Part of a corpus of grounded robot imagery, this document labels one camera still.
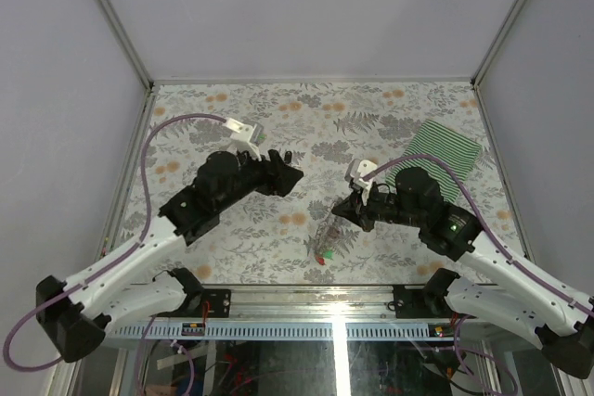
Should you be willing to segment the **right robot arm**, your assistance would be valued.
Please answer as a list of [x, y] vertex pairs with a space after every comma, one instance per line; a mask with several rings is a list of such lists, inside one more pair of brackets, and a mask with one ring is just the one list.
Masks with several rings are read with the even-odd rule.
[[375, 223], [415, 227], [432, 252], [492, 280], [486, 290], [441, 269], [423, 289], [423, 305], [433, 316], [449, 311], [483, 319], [528, 341], [564, 373], [585, 379], [593, 370], [593, 299], [509, 250], [478, 211], [447, 202], [440, 186], [421, 167], [400, 171], [395, 191], [383, 193], [371, 178], [377, 165], [355, 160], [345, 175], [352, 190], [332, 212], [373, 230]]

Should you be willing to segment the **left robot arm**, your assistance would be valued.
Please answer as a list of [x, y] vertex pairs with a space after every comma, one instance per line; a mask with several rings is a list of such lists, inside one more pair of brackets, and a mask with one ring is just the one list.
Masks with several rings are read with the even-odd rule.
[[174, 268], [146, 284], [140, 276], [213, 230], [223, 211], [251, 193], [286, 197], [302, 179], [290, 153], [271, 149], [255, 160], [247, 152], [214, 152], [139, 234], [63, 281], [53, 275], [42, 280], [36, 287], [38, 324], [61, 359], [74, 363], [122, 326], [153, 315], [201, 313], [204, 287], [188, 268]]

